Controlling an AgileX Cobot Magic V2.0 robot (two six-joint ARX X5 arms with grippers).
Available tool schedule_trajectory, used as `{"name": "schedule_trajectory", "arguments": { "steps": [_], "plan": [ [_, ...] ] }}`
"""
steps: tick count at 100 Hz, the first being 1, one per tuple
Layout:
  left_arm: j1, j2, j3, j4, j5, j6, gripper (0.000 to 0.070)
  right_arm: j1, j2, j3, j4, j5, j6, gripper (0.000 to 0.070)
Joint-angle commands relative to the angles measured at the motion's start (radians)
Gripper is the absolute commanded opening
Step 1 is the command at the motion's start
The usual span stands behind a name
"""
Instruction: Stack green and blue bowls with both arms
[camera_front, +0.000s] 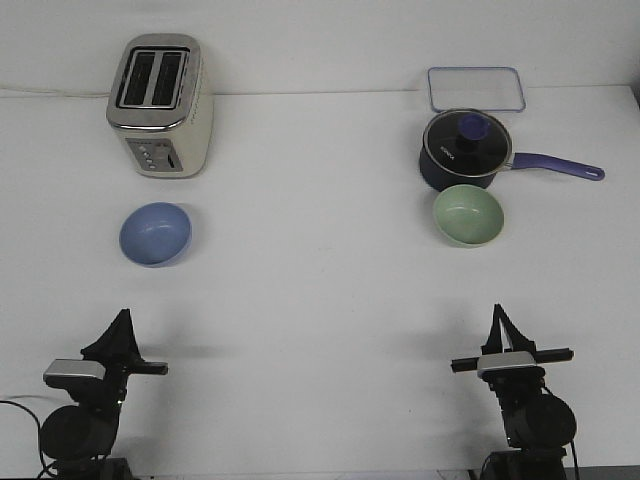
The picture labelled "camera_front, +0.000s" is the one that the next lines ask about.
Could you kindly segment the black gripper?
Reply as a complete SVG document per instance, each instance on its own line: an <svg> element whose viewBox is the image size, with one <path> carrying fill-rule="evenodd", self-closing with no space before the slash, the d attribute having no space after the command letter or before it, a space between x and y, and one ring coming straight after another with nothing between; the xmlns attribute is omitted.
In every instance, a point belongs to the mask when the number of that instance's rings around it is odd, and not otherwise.
<svg viewBox="0 0 640 480"><path fill-rule="evenodd" d="M91 400L124 400L131 375L168 373L167 363L148 362L141 357L128 308L121 309L107 330L81 350L81 355L105 368L103 378L88 386L86 398Z"/></svg>
<svg viewBox="0 0 640 480"><path fill-rule="evenodd" d="M542 364L573 359L573 350L559 348L536 352L536 344L512 323L500 304L495 304L492 325L479 357L454 359L454 373L475 372L496 395L541 395L545 388Z"/></svg>

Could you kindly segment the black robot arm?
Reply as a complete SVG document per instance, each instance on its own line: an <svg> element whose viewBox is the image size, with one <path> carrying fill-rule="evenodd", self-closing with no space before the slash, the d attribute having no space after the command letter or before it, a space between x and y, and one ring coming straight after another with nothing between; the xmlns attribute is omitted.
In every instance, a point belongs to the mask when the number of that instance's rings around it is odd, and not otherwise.
<svg viewBox="0 0 640 480"><path fill-rule="evenodd" d="M80 359L55 359L43 380L74 401L53 411L40 428L40 447L58 479L132 479L128 461L113 458L127 384L132 375L165 375L168 365L143 359L130 310L81 350Z"/></svg>
<svg viewBox="0 0 640 480"><path fill-rule="evenodd" d="M488 454L480 479L567 477L563 459L575 453L577 420L569 405L546 386L543 366L573 357L569 348L538 349L496 304L481 354L451 361L455 373L476 373L500 407L509 448Z"/></svg>

